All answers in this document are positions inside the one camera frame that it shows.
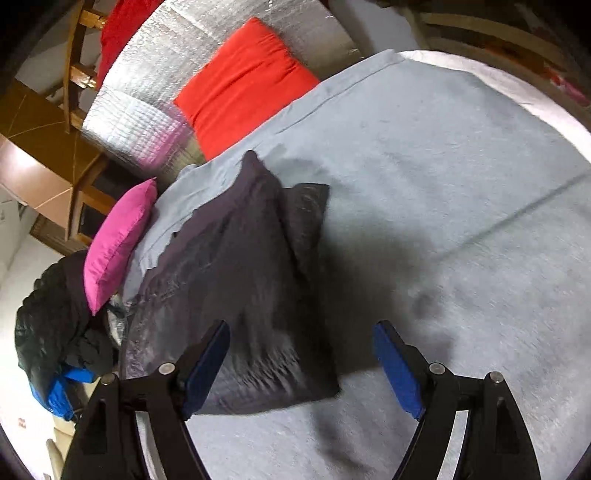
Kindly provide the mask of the light blue bed sheet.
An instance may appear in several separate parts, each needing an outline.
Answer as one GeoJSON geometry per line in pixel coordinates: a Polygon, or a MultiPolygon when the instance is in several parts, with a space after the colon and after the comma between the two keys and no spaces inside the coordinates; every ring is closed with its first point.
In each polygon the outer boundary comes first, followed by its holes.
{"type": "Polygon", "coordinates": [[[291,186],[325,183],[325,315],[342,375],[331,400],[188,429],[215,479],[389,479],[415,431],[377,366],[391,320],[460,375],[501,372],[545,479],[590,444],[590,136],[485,65],[385,51],[325,80],[154,205],[134,294],[192,211],[256,151],[291,186]]]}

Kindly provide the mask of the blue garment on floor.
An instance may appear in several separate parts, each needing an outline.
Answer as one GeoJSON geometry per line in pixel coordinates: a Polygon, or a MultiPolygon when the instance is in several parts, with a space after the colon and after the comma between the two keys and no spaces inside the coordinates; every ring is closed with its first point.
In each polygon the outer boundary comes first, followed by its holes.
{"type": "Polygon", "coordinates": [[[97,376],[87,369],[67,366],[54,377],[45,395],[39,393],[32,383],[29,386],[35,400],[52,415],[77,423],[84,409],[77,388],[96,380],[97,376]]]}

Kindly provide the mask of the dark grey puffer jacket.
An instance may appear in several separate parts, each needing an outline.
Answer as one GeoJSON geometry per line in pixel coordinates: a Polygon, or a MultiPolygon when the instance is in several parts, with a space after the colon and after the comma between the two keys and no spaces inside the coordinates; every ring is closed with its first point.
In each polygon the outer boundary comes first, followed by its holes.
{"type": "Polygon", "coordinates": [[[206,414],[246,415],[339,393],[318,294],[318,242],[329,187],[286,188],[255,152],[235,182],[195,210],[131,303],[122,373],[174,362],[216,321],[228,354],[206,414]]]}

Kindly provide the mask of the black jacket pile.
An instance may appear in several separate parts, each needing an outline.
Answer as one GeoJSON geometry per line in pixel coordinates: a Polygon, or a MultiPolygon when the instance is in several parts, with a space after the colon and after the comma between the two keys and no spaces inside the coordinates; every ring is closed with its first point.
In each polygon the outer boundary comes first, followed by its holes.
{"type": "Polygon", "coordinates": [[[81,250],[50,265],[16,313],[18,364],[42,400],[48,399],[68,367],[101,376],[118,360],[105,311],[94,314],[88,305],[83,282],[86,256],[81,250]]]}

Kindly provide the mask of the silver quilted headboard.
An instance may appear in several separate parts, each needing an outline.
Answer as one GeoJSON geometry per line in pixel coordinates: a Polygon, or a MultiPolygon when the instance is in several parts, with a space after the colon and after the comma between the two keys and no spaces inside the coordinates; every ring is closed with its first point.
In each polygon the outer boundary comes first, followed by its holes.
{"type": "Polygon", "coordinates": [[[170,184],[204,154],[173,103],[190,78],[249,18],[276,31],[325,80],[359,62],[358,47],[318,1],[165,1],[123,48],[93,100],[81,132],[140,178],[170,184]]]}

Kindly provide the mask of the dark red cloth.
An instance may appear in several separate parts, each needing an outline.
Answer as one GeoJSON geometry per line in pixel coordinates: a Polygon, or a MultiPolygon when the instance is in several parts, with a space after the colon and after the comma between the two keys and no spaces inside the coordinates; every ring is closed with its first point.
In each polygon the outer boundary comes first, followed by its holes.
{"type": "Polygon", "coordinates": [[[100,87],[123,48],[162,4],[163,0],[119,0],[101,31],[101,60],[97,72],[100,87]]]}

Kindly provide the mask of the magenta pillow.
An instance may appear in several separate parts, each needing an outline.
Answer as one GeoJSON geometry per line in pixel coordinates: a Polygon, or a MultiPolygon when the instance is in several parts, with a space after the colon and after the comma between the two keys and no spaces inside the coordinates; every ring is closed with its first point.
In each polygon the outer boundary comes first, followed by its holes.
{"type": "Polygon", "coordinates": [[[116,202],[92,240],[83,267],[84,290],[92,315],[122,284],[157,194],[155,178],[132,187],[116,202]]]}

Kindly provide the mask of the gold railing bed frame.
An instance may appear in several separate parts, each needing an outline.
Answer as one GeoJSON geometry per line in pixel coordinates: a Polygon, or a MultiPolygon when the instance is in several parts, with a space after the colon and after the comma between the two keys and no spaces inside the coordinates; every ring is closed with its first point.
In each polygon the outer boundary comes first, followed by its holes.
{"type": "Polygon", "coordinates": [[[94,8],[95,1],[79,1],[71,15],[68,33],[65,68],[63,74],[63,113],[66,133],[80,130],[86,113],[79,107],[84,90],[97,89],[97,72],[94,66],[82,62],[84,39],[88,30],[100,32],[108,15],[94,8]]]}

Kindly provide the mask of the orange-red pillow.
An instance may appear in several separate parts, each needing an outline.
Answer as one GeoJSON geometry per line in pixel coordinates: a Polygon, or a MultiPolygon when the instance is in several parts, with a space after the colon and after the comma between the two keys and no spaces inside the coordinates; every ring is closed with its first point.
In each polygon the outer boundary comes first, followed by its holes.
{"type": "Polygon", "coordinates": [[[273,29],[252,17],[174,99],[211,161],[320,83],[273,29]]]}

